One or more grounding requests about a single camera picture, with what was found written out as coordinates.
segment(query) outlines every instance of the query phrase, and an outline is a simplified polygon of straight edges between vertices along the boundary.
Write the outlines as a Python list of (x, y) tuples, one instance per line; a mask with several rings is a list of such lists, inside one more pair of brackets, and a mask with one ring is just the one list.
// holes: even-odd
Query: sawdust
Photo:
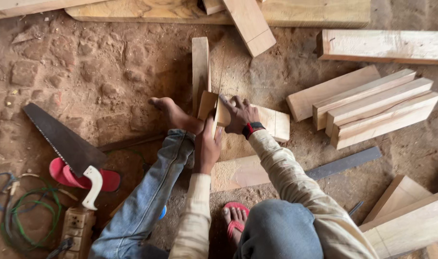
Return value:
[(227, 190), (238, 167), (236, 159), (216, 163), (211, 172), (211, 189), (216, 192)]

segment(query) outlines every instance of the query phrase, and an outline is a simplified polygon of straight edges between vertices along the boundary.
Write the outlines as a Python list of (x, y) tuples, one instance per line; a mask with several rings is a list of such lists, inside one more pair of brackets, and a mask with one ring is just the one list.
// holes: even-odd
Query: shirt sleeve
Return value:
[(192, 174), (187, 200), (180, 214), (179, 230), (170, 259), (207, 259), (209, 250), (209, 192), (211, 177)]
[(301, 203), (315, 216), (325, 258), (378, 258), (348, 213), (305, 174), (291, 150), (280, 147), (265, 129), (252, 133), (249, 142), (280, 198)]

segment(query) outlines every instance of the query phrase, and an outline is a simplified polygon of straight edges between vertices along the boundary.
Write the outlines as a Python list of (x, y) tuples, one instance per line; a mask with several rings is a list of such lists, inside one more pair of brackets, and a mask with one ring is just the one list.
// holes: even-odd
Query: dirt floor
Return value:
[[(438, 0), (372, 0), (367, 29), (438, 30)], [(21, 32), (35, 39), (12, 44)], [(164, 132), (161, 113), (147, 104), (149, 97), (168, 96), (191, 112), (191, 39), (207, 36), (210, 43), (212, 89), (238, 94), (256, 105), (290, 113), (285, 97), (326, 80), (370, 65), (366, 62), (318, 61), (315, 36), (320, 29), (272, 28), (277, 44), (251, 59), (233, 26), (93, 23), (73, 20), (63, 11), (0, 20), (0, 173), (32, 172), (53, 186), (79, 198), (87, 191), (57, 184), (48, 172), (55, 152), (21, 108), (34, 102), (94, 145)], [(438, 65), (375, 64), (385, 76), (404, 68), (434, 81), (438, 92)], [(364, 205), (354, 214), (360, 224), (396, 174), (406, 174), (429, 191), (438, 192), (438, 104), (430, 118), (401, 130), (336, 151), (324, 132), (315, 132), (311, 119), (291, 122), (290, 149), (306, 170), (379, 146), (383, 157), (339, 175), (319, 180), (321, 188), (343, 208)], [(102, 192), (95, 238), (109, 213), (135, 188), (144, 175), (144, 163), (156, 161), (161, 141), (108, 155), (106, 168), (121, 173), (119, 191)], [(227, 135), (220, 160), (254, 154), (243, 137)], [(185, 169), (167, 203), (168, 213), (153, 231), (150, 242), (169, 249), (185, 200), (190, 170)], [(22, 179), (21, 195), (41, 186)], [(221, 207), (237, 200), (247, 206), (278, 198), (270, 184), (211, 195), (210, 258), (226, 258), (228, 248)], [(66, 206), (74, 202), (61, 196)], [(20, 216), (26, 232), (39, 240), (51, 216), (44, 209)], [(58, 227), (56, 239), (61, 232)], [(226, 251), (219, 254), (213, 251)], [(0, 235), (0, 258), (22, 258)], [(417, 251), (405, 258), (425, 258)]]

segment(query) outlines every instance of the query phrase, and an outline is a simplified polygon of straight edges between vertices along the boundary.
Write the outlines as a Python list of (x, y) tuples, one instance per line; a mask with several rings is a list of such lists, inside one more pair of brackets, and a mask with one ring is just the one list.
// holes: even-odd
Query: blue jeans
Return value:
[[(167, 259), (168, 252), (143, 244), (193, 152), (195, 136), (170, 129), (158, 160), (91, 246), (90, 259)], [(265, 200), (250, 211), (236, 259), (322, 258), (313, 215), (301, 204)]]

